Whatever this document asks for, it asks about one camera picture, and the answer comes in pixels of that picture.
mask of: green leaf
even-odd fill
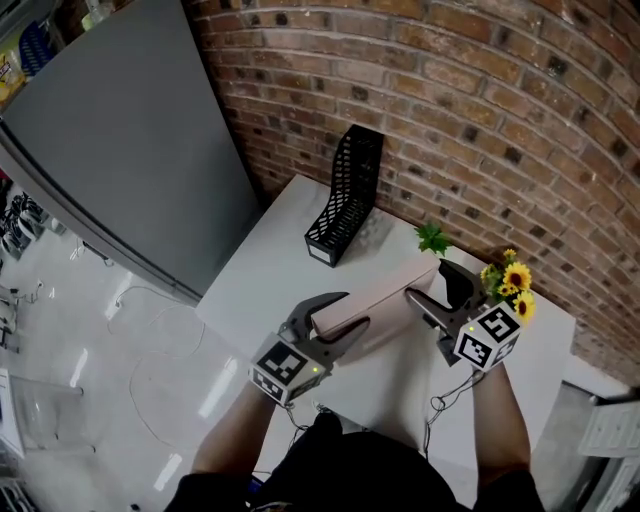
[[[425,224],[415,230],[421,239],[418,247],[423,252],[431,249],[436,254],[440,253],[444,256],[447,247],[451,245],[447,236],[435,224]]]

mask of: brick wall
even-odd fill
[[[578,318],[573,351],[640,384],[640,20],[628,0],[186,1],[271,197],[385,133],[377,204],[488,260],[516,247]]]

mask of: white table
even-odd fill
[[[320,214],[329,188],[296,176],[238,248],[196,309],[240,356],[251,358],[301,300],[330,291],[355,291],[418,252],[413,226],[375,209],[334,269],[311,258],[304,234]],[[484,263],[450,248],[446,257],[479,272]],[[442,301],[438,276],[430,295]],[[532,449],[555,401],[573,339],[575,319],[536,296],[535,318],[506,365]],[[348,366],[299,400],[318,400],[363,426],[419,447],[428,400],[461,384],[470,366],[449,367],[434,332],[417,320],[392,342]],[[475,469],[472,394],[434,425],[429,455]]]

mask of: white wire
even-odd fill
[[[177,307],[185,307],[185,308],[193,309],[192,306],[187,306],[186,304],[183,304],[182,302],[180,302],[178,299],[175,299],[175,298],[170,297],[168,295],[164,295],[163,293],[157,292],[153,288],[149,288],[148,286],[130,286],[129,288],[127,288],[125,291],[123,291],[120,295],[118,295],[116,297],[115,304],[116,304],[116,306],[118,308],[121,305],[120,299],[122,298],[122,296],[124,294],[126,294],[127,292],[130,292],[131,290],[147,290],[147,291],[157,295],[158,297],[162,297],[163,299],[170,300],[171,302],[175,302],[177,304],[177,306],[169,306],[168,308],[163,309],[162,311],[160,311],[160,313],[158,313],[158,316],[156,316],[153,320],[151,320],[151,322],[149,322],[147,324],[148,326],[153,324],[156,320],[158,320],[162,315],[164,315],[170,309],[174,309],[174,308],[177,308]],[[113,317],[111,317],[109,319],[109,321],[107,322],[107,331],[109,331],[109,334],[111,334],[111,336],[115,336],[116,334],[111,330],[111,320],[113,320]]]
[[[153,325],[155,322],[157,322],[162,315],[164,315],[167,311],[170,311],[172,309],[176,309],[176,308],[188,308],[188,309],[195,309],[192,306],[188,306],[187,304],[182,304],[179,300],[174,299],[173,297],[169,297],[167,295],[164,295],[162,293],[159,293],[157,291],[155,291],[153,288],[149,288],[147,286],[131,286],[129,288],[127,288],[125,291],[123,291],[120,295],[118,295],[118,297],[116,298],[116,304],[119,306],[120,305],[120,298],[128,293],[131,290],[147,290],[150,291],[152,293],[154,293],[155,295],[158,295],[159,297],[162,297],[164,299],[170,300],[172,302],[175,302],[176,304],[166,307],[164,308],[162,311],[160,311],[160,313],[158,313],[153,320],[151,320],[147,326],[151,326]],[[109,324],[111,322],[111,319],[107,322],[107,330],[109,331],[109,334],[111,334],[112,336],[114,335],[113,332],[111,331],[111,329],[109,328]],[[186,355],[183,356],[174,356],[171,355],[169,353],[167,353],[166,351],[159,351],[159,350],[151,350],[147,353],[145,353],[145,355],[143,355],[140,359],[138,359],[138,361],[136,362],[135,366],[133,367],[133,370],[131,371],[131,375],[129,376],[129,398],[131,398],[131,403],[133,403],[133,408],[136,411],[136,414],[138,415],[138,419],[142,422],[142,424],[146,427],[146,429],[149,431],[149,433],[156,439],[156,441],[162,443],[165,446],[168,446],[171,449],[174,450],[195,450],[197,448],[197,446],[194,447],[189,447],[189,448],[178,448],[175,445],[169,443],[168,441],[165,441],[164,439],[162,439],[160,436],[158,436],[158,434],[155,433],[155,431],[151,428],[151,425],[149,425],[149,423],[142,417],[142,413],[140,412],[140,409],[138,408],[138,404],[136,403],[135,398],[133,397],[133,376],[135,375],[136,371],[138,370],[138,368],[140,367],[140,364],[142,364],[142,361],[145,360],[145,358],[151,354],[158,354],[158,355],[162,355],[165,357],[169,357],[171,359],[187,359],[189,357],[191,357],[192,355],[194,355],[202,346],[202,341],[204,339],[204,332],[206,330],[206,325],[204,322],[202,322],[202,331],[200,331],[200,337],[198,338],[198,343],[196,344],[195,348],[193,350],[191,350],[191,352],[189,352]]]

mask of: black and white marker cube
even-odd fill
[[[329,374],[282,336],[271,333],[251,360],[249,377],[280,405],[316,387]]]
[[[521,331],[513,310],[501,302],[461,327],[453,352],[486,372],[511,353]]]

